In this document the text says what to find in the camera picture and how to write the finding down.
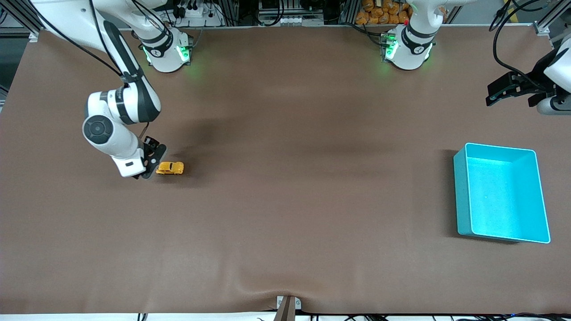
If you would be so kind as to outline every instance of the turquoise container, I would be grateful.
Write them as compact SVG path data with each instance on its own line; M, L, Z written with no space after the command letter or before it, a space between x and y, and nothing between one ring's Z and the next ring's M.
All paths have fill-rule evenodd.
M454 156L458 233L549 243L533 150L467 143Z

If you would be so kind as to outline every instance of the brown table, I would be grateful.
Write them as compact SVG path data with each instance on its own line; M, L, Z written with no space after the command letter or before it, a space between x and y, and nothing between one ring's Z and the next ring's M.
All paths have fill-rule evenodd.
M443 28L401 71L350 28L205 31L192 66L144 67L163 103L147 134L189 171L140 181L81 134L89 93L119 79L42 33L0 117L0 311L267 310L293 294L322 313L571 312L571 118L485 107L506 72L492 37ZM523 70L550 50L531 27L500 47ZM466 142L537 151L551 244L457 234Z

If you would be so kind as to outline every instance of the toy car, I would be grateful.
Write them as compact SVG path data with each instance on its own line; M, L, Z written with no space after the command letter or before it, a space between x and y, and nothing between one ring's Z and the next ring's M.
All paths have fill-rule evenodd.
M162 162L156 169L156 173L160 175L180 175L184 171L184 163L182 162Z

